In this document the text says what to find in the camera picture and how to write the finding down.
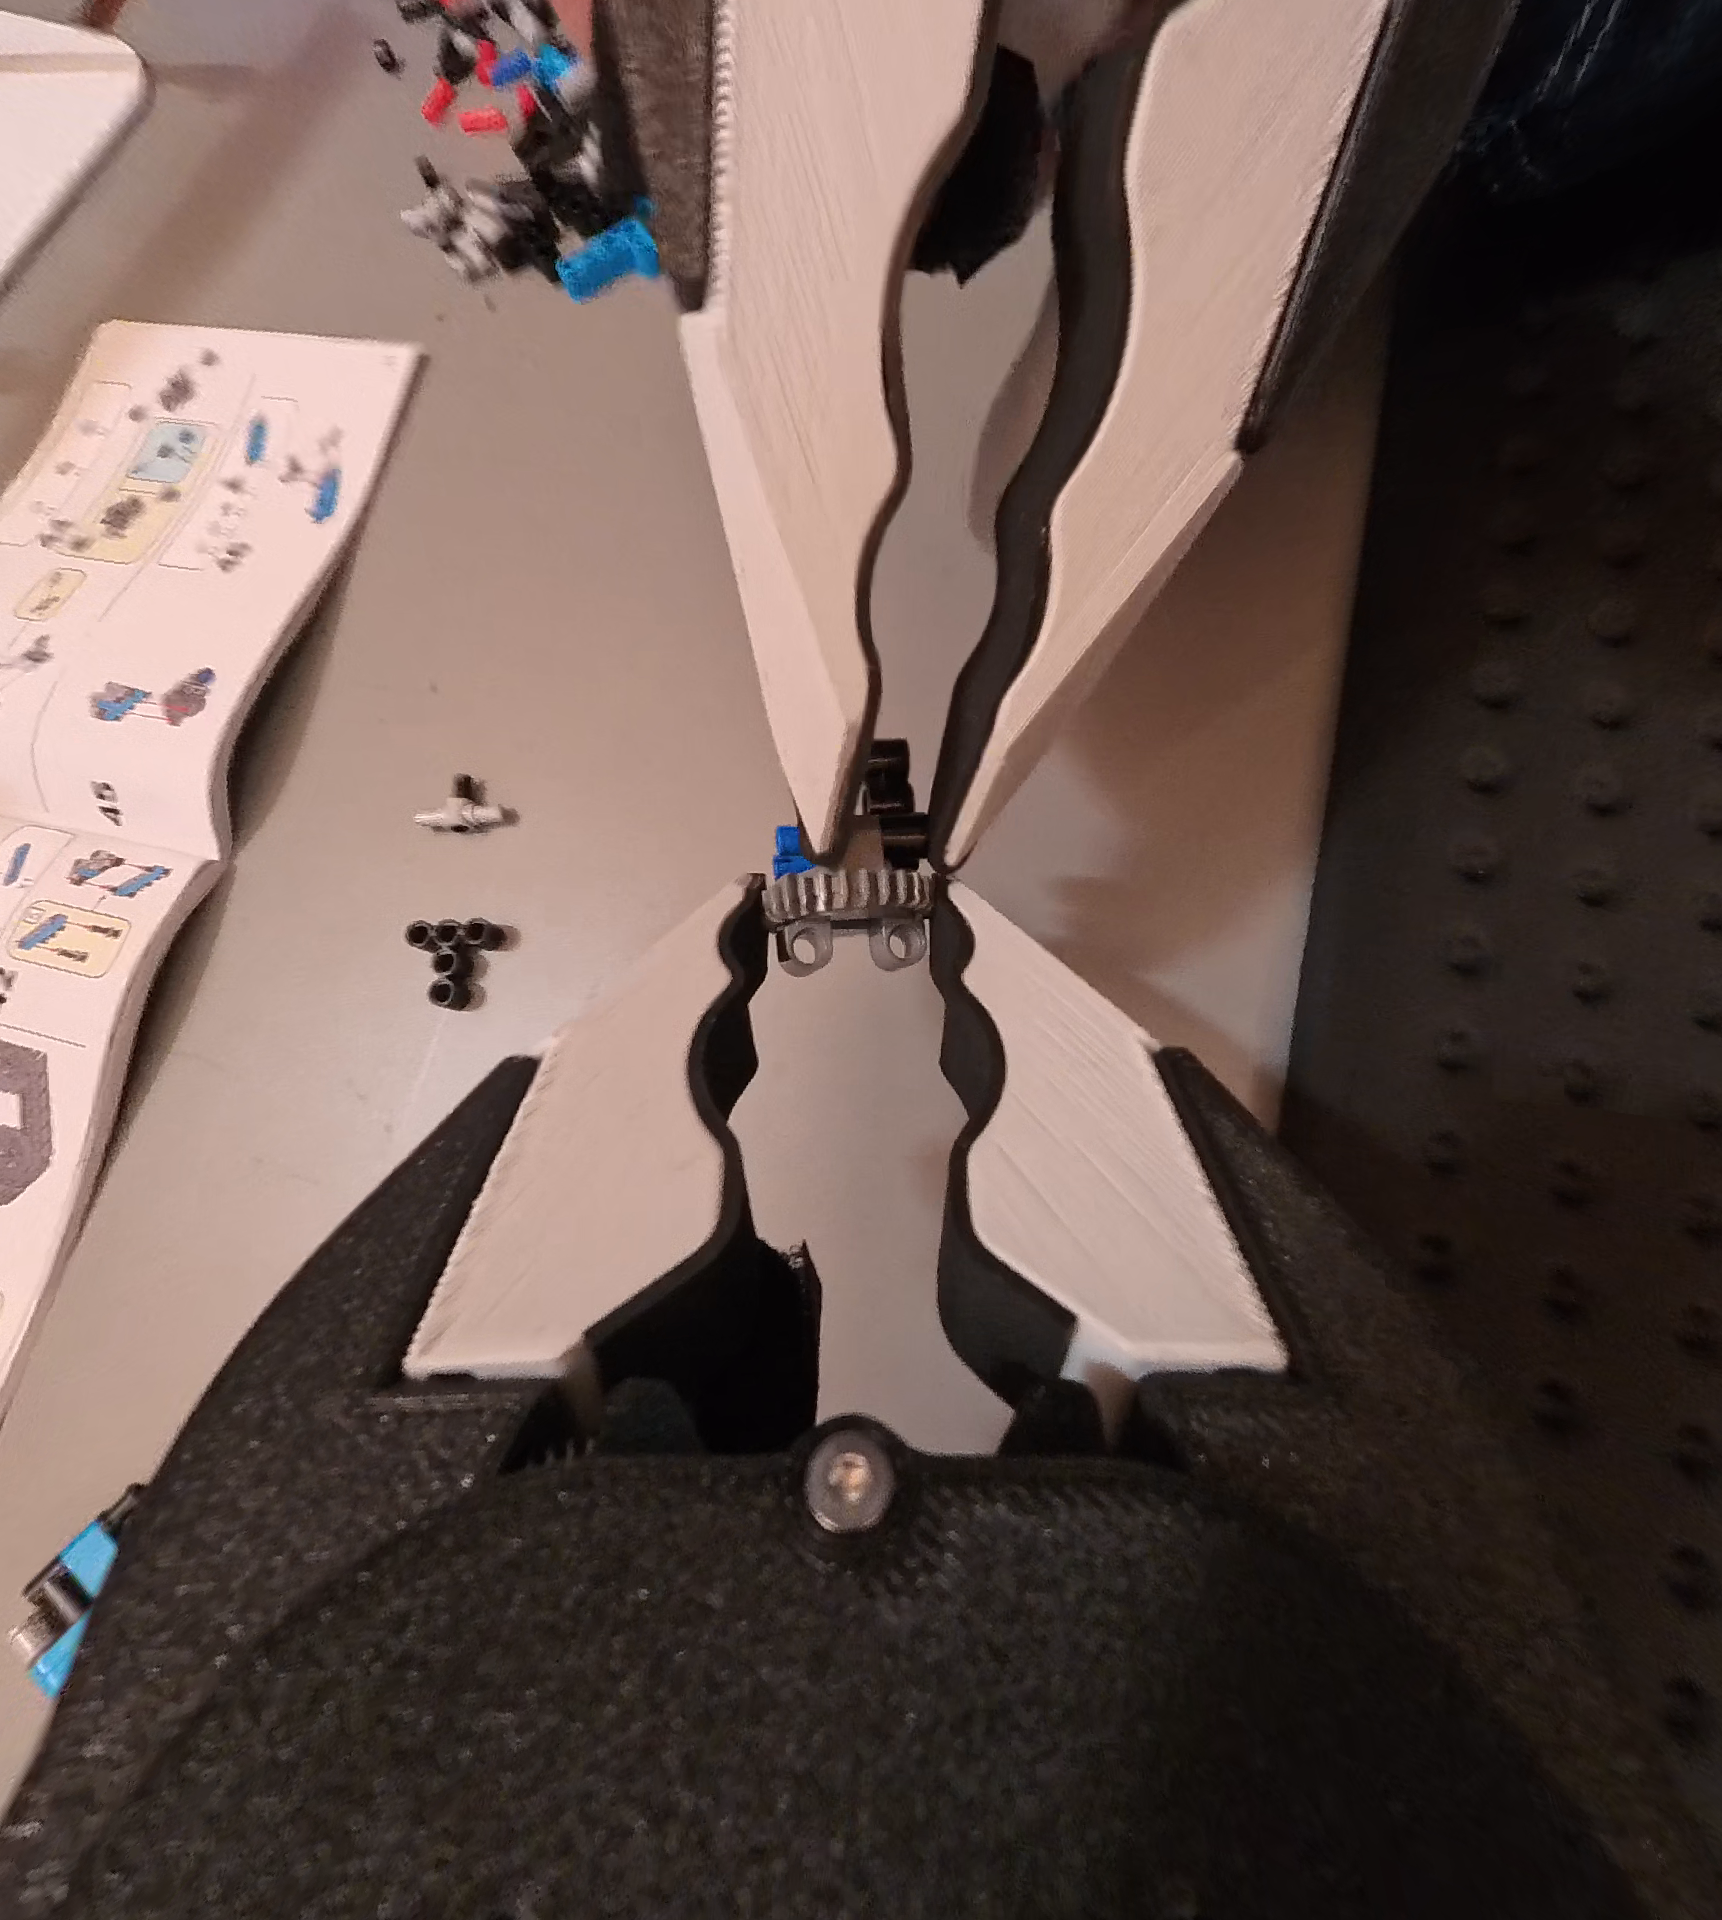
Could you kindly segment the blue black beam assembly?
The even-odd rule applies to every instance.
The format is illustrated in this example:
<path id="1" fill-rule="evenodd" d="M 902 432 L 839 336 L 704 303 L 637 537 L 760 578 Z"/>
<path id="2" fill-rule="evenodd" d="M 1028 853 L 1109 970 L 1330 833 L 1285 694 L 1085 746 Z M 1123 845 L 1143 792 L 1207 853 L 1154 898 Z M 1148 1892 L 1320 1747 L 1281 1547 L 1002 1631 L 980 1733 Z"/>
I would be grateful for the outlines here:
<path id="1" fill-rule="evenodd" d="M 119 1536 L 143 1495 L 143 1483 L 127 1484 L 24 1587 L 24 1617 L 8 1645 L 47 1702 L 58 1700 L 74 1670 L 91 1609 L 117 1558 Z"/>

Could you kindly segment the blue black pin connector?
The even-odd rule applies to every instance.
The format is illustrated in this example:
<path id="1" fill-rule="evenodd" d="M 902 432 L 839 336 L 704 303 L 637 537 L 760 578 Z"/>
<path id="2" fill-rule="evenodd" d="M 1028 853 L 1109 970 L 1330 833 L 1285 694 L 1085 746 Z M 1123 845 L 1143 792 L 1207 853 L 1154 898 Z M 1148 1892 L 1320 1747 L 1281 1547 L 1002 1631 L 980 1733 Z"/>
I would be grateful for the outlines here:
<path id="1" fill-rule="evenodd" d="M 917 873 L 928 859 L 928 816 L 916 804 L 912 752 L 902 736 L 874 742 L 866 758 L 843 853 L 837 863 L 811 859 L 797 818 L 773 830 L 769 875 Z"/>

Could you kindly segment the black connector cluster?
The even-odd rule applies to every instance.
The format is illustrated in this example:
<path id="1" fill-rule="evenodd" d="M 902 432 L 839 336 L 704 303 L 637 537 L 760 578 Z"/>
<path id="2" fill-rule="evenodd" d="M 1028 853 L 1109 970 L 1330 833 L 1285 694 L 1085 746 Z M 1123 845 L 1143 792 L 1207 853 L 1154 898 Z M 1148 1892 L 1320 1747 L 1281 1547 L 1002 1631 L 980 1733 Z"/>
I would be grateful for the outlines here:
<path id="1" fill-rule="evenodd" d="M 511 924 L 490 919 L 442 919 L 404 924 L 402 940 L 427 964 L 423 996 L 442 1013 L 459 1014 L 480 1003 L 482 972 L 490 956 L 518 944 Z"/>

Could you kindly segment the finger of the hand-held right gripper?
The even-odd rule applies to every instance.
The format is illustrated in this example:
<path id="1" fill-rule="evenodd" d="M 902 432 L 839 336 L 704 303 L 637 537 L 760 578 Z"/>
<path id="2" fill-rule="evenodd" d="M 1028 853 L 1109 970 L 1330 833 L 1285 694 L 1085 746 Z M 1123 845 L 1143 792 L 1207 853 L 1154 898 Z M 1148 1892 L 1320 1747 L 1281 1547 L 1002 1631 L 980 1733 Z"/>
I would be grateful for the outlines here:
<path id="1" fill-rule="evenodd" d="M 1057 354 L 995 514 L 931 853 L 960 870 L 1241 471 L 1237 443 L 1390 5 L 1173 5 L 1076 93 L 1054 202 Z"/>
<path id="2" fill-rule="evenodd" d="M 879 702 L 874 565 L 912 443 L 900 298 L 985 101 L 997 5 L 718 5 L 708 257 L 677 324 L 806 857 L 847 857 Z"/>

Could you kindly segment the pile of small pins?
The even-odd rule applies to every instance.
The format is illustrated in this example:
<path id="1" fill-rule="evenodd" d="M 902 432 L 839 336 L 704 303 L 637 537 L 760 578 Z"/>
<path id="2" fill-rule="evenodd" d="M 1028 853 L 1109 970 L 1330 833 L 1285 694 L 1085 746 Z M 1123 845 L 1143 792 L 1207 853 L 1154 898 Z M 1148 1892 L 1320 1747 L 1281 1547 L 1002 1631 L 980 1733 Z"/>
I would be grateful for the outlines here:
<path id="1" fill-rule="evenodd" d="M 662 278 L 655 208 L 620 93 L 593 59 L 593 6 L 396 3 L 370 53 L 423 70 L 415 126 L 470 144 L 472 165 L 413 161 L 398 224 L 466 286 L 536 276 L 574 304 Z"/>

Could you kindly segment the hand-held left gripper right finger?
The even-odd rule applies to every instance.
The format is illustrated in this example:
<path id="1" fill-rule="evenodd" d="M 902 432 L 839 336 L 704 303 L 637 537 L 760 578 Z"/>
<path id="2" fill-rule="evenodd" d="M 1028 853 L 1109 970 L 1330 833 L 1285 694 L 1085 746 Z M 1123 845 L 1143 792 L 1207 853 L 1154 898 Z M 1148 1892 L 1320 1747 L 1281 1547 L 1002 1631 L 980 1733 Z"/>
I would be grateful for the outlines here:
<path id="1" fill-rule="evenodd" d="M 961 1111 L 937 1304 L 974 1375 L 1281 1375 L 1290 1351 L 1136 1021 L 954 881 L 930 977 Z"/>

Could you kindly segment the instruction booklet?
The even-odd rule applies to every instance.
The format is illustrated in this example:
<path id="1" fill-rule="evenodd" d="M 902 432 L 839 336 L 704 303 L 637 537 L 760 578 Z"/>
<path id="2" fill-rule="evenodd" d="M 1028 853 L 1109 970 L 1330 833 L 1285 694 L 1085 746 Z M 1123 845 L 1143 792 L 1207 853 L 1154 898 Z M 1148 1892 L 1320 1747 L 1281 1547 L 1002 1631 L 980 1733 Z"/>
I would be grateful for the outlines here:
<path id="1" fill-rule="evenodd" d="M 153 977 L 231 857 L 235 738 L 423 361 L 106 322 L 0 497 L 0 1425 Z"/>

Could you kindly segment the grey desk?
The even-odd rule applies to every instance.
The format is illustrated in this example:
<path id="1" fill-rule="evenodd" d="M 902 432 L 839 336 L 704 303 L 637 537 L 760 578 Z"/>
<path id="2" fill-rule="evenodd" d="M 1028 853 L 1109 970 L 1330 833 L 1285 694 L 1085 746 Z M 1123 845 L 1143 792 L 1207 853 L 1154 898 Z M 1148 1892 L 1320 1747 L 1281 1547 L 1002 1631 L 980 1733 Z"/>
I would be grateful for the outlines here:
<path id="1" fill-rule="evenodd" d="M 425 350 L 347 570 L 241 730 L 235 853 L 153 980 L 99 1184 L 0 1428 L 0 1818 L 49 1711 L 19 1588 L 268 1300 L 502 1058 L 763 866 L 790 810 L 677 317 L 472 291 L 402 232 L 427 142 L 385 5 L 127 5 L 152 106 L 0 304 L 0 493 L 108 320 Z M 1387 291 L 987 830 L 968 883 L 1278 1123 L 1379 417 Z M 455 774 L 518 822 L 413 826 Z M 429 1005 L 413 920 L 516 930 Z"/>

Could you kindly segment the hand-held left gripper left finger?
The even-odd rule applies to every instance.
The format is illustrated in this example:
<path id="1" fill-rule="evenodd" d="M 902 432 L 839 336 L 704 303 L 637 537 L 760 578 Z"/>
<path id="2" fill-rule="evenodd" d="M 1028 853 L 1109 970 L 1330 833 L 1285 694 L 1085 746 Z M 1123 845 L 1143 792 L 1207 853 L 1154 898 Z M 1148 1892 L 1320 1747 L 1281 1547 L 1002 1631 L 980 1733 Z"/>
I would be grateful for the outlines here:
<path id="1" fill-rule="evenodd" d="M 773 1253 L 729 1118 L 758 1068 L 763 881 L 734 877 L 544 1046 L 402 1359 L 409 1380 L 697 1371 Z"/>

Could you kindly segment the person's right forearm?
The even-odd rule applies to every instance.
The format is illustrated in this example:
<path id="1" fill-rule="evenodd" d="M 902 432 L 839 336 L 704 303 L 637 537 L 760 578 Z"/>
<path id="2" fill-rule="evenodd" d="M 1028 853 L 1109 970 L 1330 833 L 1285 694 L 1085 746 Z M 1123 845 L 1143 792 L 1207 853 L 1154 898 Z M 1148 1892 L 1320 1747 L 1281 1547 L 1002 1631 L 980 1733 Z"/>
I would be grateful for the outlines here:
<path id="1" fill-rule="evenodd" d="M 1722 3 L 1520 3 L 1447 178 L 1545 201 L 1722 128 Z"/>

